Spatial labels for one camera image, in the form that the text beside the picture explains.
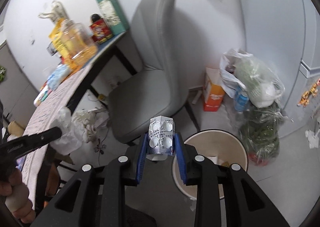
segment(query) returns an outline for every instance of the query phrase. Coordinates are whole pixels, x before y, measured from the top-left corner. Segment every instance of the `yellow package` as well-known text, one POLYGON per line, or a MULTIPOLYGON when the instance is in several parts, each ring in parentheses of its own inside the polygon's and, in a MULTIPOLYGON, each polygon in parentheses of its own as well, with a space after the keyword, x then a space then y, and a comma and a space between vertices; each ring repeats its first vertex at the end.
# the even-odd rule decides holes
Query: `yellow package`
POLYGON ((62 31, 61 31, 61 23, 64 19, 60 18, 55 27, 53 28, 52 32, 49 35, 49 38, 52 40, 52 44, 56 48, 57 51, 61 54, 64 59, 64 63, 67 64, 70 69, 72 70, 72 74, 80 69, 80 67, 71 59, 70 51, 68 50, 68 46, 63 44, 61 41, 62 31))

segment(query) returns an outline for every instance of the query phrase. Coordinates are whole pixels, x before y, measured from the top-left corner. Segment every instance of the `gray chair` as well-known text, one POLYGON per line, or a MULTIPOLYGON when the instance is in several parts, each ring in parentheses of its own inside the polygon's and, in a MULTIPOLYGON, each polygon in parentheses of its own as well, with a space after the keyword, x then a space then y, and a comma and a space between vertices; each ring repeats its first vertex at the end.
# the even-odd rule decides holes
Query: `gray chair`
POLYGON ((143 69, 109 95, 115 138, 128 143, 148 131, 150 118, 173 116, 183 106, 197 131, 199 125, 187 102, 188 89, 179 82, 170 36, 175 0, 142 0, 133 16, 131 35, 143 60, 143 69))

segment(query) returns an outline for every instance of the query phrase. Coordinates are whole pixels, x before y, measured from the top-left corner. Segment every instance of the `table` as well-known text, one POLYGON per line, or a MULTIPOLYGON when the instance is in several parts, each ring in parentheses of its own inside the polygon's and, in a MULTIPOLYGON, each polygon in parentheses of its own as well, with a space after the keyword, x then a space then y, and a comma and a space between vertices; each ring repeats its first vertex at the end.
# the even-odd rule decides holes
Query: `table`
MULTIPOLYGON (((24 134, 30 135, 48 130, 58 110, 63 106, 67 106, 71 110, 71 113, 73 113, 88 89, 95 96, 98 96, 97 91, 91 86, 91 83, 113 56, 116 56, 120 60, 131 75, 136 74, 137 72, 134 67, 116 46, 116 43, 125 34, 126 32, 120 33, 101 44, 98 48, 98 53, 80 71, 59 85, 37 107, 24 134)), ((22 169, 23 182, 29 188, 29 199, 32 201, 36 212, 40 212, 43 209, 47 179, 54 154, 55 150, 49 145, 45 145, 29 153, 25 159, 22 169)))

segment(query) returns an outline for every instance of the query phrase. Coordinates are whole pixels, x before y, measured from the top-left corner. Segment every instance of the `green carton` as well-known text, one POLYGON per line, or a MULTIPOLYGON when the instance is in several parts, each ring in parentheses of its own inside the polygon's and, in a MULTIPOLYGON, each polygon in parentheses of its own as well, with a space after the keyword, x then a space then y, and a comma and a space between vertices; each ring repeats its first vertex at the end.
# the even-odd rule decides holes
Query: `green carton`
POLYGON ((113 35, 129 29, 129 24, 117 0, 97 0, 98 6, 113 35))

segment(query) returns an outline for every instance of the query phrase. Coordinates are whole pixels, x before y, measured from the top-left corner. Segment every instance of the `blue can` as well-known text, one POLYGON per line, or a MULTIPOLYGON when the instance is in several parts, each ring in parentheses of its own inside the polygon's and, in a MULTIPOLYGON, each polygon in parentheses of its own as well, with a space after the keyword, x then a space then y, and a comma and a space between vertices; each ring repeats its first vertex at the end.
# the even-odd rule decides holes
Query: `blue can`
POLYGON ((235 98, 234 98, 235 110, 237 112, 243 112, 248 102, 249 102, 248 93, 245 90, 242 90, 241 88, 237 89, 235 98))

